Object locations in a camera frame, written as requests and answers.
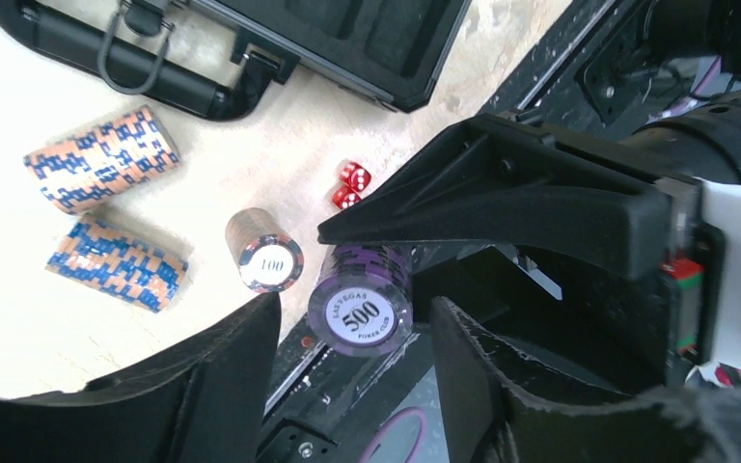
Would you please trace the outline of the purple 500 chip stack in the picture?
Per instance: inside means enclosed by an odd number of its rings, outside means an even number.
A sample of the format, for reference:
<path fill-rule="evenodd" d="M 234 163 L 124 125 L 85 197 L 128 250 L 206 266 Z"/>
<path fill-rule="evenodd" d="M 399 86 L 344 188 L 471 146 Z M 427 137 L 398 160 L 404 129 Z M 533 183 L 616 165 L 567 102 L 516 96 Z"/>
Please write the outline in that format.
<path fill-rule="evenodd" d="M 317 337 L 346 356 L 378 357 L 401 347 L 413 330 L 411 249 L 331 246 L 307 321 Z"/>

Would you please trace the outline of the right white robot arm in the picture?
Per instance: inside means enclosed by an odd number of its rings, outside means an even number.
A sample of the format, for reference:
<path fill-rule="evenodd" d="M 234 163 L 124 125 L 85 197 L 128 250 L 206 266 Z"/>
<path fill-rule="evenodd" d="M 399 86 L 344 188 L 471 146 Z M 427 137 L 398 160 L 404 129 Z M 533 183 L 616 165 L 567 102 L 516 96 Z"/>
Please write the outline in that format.
<path fill-rule="evenodd" d="M 318 228 L 331 245 L 507 244 L 479 270 L 510 313 L 493 330 L 625 392 L 692 365 L 741 369 L 741 90 L 620 141 L 525 112 L 441 131 L 374 193 Z"/>

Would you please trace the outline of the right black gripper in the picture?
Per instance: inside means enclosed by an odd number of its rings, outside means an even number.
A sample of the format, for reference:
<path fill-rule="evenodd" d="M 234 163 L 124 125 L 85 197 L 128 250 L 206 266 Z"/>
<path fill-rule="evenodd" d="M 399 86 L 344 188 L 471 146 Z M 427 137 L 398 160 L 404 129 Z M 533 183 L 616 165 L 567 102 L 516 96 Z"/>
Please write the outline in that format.
<path fill-rule="evenodd" d="M 678 386 L 711 360 L 726 239 L 706 223 L 702 182 L 661 177 L 670 201 L 660 281 L 669 309 L 664 384 Z M 494 246 L 428 245 L 413 253 L 414 320 L 430 321 L 445 296 L 496 337 L 562 373 L 608 390 L 636 394 L 662 382 L 585 314 L 556 299 Z"/>

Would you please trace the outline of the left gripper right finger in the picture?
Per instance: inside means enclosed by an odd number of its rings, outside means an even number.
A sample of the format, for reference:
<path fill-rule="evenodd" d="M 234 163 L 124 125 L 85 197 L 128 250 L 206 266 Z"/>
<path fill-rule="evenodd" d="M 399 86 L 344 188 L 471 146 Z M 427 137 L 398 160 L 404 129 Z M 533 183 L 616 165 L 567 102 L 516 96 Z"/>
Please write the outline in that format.
<path fill-rule="evenodd" d="M 625 395 L 583 382 L 431 303 L 453 462 L 741 462 L 741 388 Z"/>

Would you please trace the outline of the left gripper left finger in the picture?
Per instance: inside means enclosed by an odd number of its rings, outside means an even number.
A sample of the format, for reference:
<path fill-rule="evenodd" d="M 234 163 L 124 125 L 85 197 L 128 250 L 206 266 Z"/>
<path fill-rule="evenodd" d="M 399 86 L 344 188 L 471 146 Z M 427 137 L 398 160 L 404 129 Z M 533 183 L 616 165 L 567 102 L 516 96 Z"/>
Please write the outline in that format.
<path fill-rule="evenodd" d="M 277 294 L 76 393 L 0 399 L 0 462 L 253 462 Z"/>

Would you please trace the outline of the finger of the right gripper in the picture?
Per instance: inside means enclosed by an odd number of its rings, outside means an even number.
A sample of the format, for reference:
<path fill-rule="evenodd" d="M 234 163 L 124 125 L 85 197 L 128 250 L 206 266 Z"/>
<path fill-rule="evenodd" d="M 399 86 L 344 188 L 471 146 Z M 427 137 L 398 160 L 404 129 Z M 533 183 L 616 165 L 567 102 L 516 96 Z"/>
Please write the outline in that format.
<path fill-rule="evenodd" d="M 630 148 L 550 124 L 480 115 L 453 124 L 357 205 L 323 244 L 507 243 L 628 280 L 657 268 L 671 205 Z"/>

